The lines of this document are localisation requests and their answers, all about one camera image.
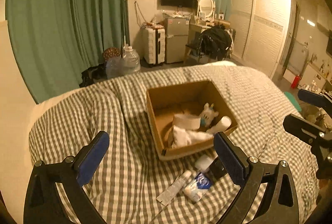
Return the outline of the white cylinder bottle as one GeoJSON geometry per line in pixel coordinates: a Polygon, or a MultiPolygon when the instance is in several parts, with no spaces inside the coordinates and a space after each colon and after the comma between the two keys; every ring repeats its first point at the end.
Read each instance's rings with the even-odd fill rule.
{"type": "Polygon", "coordinates": [[[231,124],[232,124],[231,118],[228,116],[223,116],[216,125],[209,128],[206,132],[213,135],[219,132],[225,132],[230,127],[231,124]]]}

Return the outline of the blue tissue pack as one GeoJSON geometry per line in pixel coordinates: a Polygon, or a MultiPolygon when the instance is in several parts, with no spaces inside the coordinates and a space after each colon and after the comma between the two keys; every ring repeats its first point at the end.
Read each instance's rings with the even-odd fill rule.
{"type": "Polygon", "coordinates": [[[197,203],[212,187],[211,180],[199,172],[183,189],[183,193],[194,203],[197,203]]]}

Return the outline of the white unicorn figurine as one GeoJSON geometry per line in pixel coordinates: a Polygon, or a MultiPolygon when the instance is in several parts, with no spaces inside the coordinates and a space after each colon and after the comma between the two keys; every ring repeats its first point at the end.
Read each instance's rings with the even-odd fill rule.
{"type": "Polygon", "coordinates": [[[219,112],[214,110],[214,104],[209,105],[209,103],[206,103],[203,111],[200,113],[200,126],[209,127],[218,115],[219,112]]]}

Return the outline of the white plush toy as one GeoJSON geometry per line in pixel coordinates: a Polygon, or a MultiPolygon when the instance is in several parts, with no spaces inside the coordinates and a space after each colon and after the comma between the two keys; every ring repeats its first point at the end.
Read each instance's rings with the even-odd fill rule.
{"type": "Polygon", "coordinates": [[[173,142],[171,148],[181,148],[203,142],[213,138],[213,134],[207,132],[196,132],[173,126],[173,142]]]}

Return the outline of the beige tape roll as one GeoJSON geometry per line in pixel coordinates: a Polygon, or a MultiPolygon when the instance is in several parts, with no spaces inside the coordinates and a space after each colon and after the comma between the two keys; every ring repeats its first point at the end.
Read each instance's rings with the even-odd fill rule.
{"type": "Polygon", "coordinates": [[[175,114],[173,125],[186,130],[198,130],[200,128],[200,117],[192,114],[175,114]]]}

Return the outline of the white cream tube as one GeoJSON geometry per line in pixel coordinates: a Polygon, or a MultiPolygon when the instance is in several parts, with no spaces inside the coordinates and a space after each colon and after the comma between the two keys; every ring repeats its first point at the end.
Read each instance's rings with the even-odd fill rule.
{"type": "Polygon", "coordinates": [[[162,206],[167,206],[181,191],[181,189],[187,184],[187,181],[190,179],[192,172],[186,170],[181,176],[179,176],[173,184],[165,191],[163,191],[156,200],[161,203],[162,206]]]}

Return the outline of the teal stool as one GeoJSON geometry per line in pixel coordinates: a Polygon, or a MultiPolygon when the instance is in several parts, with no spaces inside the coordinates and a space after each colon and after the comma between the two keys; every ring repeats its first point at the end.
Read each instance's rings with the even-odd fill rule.
{"type": "Polygon", "coordinates": [[[293,104],[293,106],[295,107],[295,109],[298,112],[302,111],[302,108],[300,107],[300,104],[298,103],[298,101],[296,100],[295,96],[292,95],[290,92],[285,91],[284,95],[288,98],[288,100],[293,104]]]}

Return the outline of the red fire extinguisher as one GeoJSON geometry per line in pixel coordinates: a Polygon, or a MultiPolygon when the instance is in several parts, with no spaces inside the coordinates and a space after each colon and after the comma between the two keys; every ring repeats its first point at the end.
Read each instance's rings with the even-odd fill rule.
{"type": "Polygon", "coordinates": [[[301,80],[301,76],[300,75],[296,75],[294,77],[294,80],[293,80],[292,84],[291,84],[291,88],[292,89],[297,88],[300,80],[301,80]]]}

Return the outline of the chair with black clothes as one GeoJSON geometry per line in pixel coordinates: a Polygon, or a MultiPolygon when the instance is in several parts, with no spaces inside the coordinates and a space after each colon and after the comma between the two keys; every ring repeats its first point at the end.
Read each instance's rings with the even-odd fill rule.
{"type": "Polygon", "coordinates": [[[223,24],[210,27],[190,23],[183,62],[187,61],[190,55],[197,57],[197,63],[204,56],[208,57],[208,63],[211,60],[230,59],[235,36],[236,31],[223,24]]]}

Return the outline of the cardboard box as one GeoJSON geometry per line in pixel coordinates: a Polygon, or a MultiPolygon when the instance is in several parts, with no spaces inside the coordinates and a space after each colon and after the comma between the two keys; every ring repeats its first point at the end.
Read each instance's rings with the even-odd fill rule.
{"type": "Polygon", "coordinates": [[[146,103],[155,149],[162,161],[209,149],[217,131],[229,135],[238,127],[229,102],[213,81],[150,88],[146,103]]]}

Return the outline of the silver mini fridge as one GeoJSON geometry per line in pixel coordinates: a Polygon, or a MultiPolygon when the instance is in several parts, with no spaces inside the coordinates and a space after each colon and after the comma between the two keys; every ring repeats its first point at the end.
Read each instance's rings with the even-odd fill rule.
{"type": "Polygon", "coordinates": [[[165,18],[165,62],[183,61],[188,40],[189,20],[186,18],[165,18]]]}

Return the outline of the clear water jug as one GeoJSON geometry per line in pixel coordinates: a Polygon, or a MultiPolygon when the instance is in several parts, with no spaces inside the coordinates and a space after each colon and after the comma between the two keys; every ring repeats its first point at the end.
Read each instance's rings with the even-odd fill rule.
{"type": "Polygon", "coordinates": [[[131,75],[140,71],[140,57],[132,46],[124,45],[122,58],[122,72],[124,75],[131,75]]]}

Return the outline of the white suitcase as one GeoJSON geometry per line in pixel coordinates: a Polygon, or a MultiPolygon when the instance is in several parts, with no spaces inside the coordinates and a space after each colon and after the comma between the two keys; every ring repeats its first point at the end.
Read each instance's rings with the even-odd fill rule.
{"type": "Polygon", "coordinates": [[[165,29],[146,27],[142,31],[144,59],[149,65],[165,62],[165,29]]]}

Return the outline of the brown patterned bag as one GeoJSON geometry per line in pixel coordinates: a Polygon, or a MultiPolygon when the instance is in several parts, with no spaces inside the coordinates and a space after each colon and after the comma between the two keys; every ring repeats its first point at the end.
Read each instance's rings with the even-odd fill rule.
{"type": "Polygon", "coordinates": [[[103,52],[103,59],[107,62],[111,58],[120,57],[120,49],[116,47],[108,48],[103,52]]]}

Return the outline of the large green curtain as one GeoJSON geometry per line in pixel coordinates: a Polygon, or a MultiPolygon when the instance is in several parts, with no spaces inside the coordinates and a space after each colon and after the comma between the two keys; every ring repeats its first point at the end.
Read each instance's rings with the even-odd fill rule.
{"type": "Polygon", "coordinates": [[[15,59],[35,102],[79,87],[108,48],[129,39],[127,0],[6,0],[15,59]]]}

